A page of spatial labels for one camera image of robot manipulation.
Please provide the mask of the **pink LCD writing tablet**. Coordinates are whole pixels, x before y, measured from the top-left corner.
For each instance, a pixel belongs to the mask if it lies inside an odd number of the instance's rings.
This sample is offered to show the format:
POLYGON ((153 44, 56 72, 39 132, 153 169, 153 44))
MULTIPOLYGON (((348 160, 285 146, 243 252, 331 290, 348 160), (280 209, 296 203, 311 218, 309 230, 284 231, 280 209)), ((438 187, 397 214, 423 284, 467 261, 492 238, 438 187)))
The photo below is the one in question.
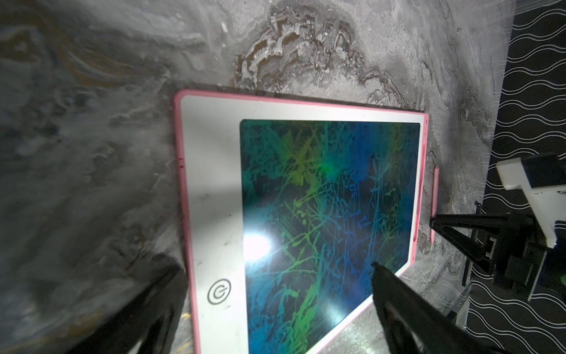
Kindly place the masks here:
POLYGON ((319 353, 415 261, 429 116, 183 90, 196 353, 319 353))

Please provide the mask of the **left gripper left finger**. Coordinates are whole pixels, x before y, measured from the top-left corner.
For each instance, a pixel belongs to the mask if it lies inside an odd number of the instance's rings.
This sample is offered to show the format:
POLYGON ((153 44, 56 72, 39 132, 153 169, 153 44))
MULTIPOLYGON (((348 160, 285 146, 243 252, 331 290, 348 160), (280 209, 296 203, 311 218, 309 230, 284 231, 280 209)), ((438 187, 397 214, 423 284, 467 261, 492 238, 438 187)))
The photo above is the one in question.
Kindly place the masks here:
POLYGON ((131 302, 70 353, 169 353, 187 295, 179 265, 163 269, 131 302))

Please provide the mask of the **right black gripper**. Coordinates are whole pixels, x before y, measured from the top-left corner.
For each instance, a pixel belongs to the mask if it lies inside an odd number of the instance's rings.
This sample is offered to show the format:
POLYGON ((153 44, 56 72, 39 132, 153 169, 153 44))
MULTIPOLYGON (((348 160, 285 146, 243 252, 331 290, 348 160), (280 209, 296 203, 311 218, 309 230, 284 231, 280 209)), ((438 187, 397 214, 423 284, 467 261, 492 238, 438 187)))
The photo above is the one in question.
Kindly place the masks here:
POLYGON ((537 286, 551 289, 565 299, 565 222, 558 221, 558 241, 553 249, 533 215, 437 214, 430 220, 437 234, 492 278, 492 283, 518 299, 529 301, 537 286), (453 227, 484 236, 480 244, 453 227))

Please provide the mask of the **pink stylus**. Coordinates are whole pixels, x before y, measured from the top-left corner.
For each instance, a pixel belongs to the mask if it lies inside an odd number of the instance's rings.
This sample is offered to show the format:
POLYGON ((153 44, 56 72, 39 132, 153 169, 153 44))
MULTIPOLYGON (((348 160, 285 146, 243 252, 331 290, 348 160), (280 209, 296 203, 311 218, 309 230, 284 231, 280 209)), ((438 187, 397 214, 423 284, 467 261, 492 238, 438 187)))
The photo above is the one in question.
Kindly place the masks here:
MULTIPOLYGON (((432 186, 432 202, 431 202, 431 213, 430 218, 436 216, 437 207, 438 207, 438 193, 439 193, 439 175, 440 175, 440 168, 439 166, 435 166, 433 170, 433 186, 432 186)), ((432 227, 430 227, 430 242, 431 245, 434 244, 436 237, 436 232, 432 227)))

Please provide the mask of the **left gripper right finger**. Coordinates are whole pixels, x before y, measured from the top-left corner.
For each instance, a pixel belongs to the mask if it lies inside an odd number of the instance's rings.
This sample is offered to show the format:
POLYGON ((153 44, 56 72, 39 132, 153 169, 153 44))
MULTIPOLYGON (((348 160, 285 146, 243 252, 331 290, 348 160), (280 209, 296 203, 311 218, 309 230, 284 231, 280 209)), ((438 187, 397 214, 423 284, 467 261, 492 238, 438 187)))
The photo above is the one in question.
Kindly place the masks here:
POLYGON ((458 329, 394 273, 372 264, 373 303, 391 353, 505 353, 458 329))

